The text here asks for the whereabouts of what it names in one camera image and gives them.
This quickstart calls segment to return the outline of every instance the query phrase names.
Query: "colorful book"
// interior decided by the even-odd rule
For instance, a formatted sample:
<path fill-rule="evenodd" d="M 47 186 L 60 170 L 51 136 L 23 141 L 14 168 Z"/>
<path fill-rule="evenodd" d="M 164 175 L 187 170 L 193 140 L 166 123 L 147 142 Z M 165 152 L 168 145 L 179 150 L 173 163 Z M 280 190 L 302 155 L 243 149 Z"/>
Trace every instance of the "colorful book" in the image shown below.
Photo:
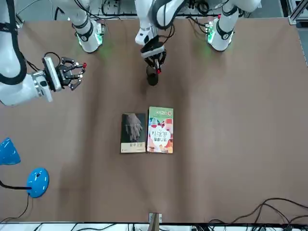
<path fill-rule="evenodd" d="M 150 107 L 147 151 L 173 153 L 173 109 Z"/>
<path fill-rule="evenodd" d="M 122 115 L 121 153 L 145 152 L 145 113 Z"/>

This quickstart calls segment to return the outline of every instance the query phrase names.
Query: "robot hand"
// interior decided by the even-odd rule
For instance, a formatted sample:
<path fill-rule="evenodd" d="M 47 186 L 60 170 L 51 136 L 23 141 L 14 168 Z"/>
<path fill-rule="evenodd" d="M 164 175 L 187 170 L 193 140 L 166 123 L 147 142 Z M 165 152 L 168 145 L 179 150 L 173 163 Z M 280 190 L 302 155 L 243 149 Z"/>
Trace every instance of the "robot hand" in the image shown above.
<path fill-rule="evenodd" d="M 68 86 L 71 90 L 75 90 L 81 84 L 83 73 L 86 72 L 87 64 L 76 63 L 73 59 L 62 57 L 60 65 L 56 68 L 57 74 L 62 88 Z"/>

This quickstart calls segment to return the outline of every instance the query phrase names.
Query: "lamp shade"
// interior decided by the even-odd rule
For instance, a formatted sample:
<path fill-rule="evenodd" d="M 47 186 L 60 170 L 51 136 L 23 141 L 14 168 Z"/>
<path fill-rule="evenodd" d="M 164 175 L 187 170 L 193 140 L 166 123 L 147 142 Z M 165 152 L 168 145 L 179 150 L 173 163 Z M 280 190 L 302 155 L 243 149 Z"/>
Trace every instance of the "lamp shade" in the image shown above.
<path fill-rule="evenodd" d="M 0 144 L 0 165 L 15 165 L 20 162 L 19 154 L 10 138 Z"/>

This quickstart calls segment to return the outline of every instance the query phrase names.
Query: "blue lamp base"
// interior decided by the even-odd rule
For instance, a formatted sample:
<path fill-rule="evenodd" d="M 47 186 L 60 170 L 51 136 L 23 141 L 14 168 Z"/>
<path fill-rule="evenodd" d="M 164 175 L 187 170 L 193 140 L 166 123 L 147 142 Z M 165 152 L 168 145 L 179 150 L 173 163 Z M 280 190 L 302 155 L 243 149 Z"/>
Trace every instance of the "blue lamp base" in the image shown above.
<path fill-rule="evenodd" d="M 31 189 L 28 189 L 27 193 L 33 198 L 40 197 L 46 192 L 48 185 L 48 171 L 42 167 L 36 168 L 28 176 L 26 186 Z"/>

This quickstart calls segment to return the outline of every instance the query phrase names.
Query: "white mounting plate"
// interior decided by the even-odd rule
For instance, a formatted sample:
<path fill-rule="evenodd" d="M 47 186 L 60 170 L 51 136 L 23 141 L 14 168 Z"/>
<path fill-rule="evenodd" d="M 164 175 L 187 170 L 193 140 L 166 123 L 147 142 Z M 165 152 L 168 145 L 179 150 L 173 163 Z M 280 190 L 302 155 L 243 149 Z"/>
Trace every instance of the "white mounting plate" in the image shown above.
<path fill-rule="evenodd" d="M 149 223 L 151 223 L 153 214 L 155 214 L 155 213 L 149 213 Z M 158 213 L 158 215 L 159 215 L 159 223 L 163 223 L 162 214 Z"/>

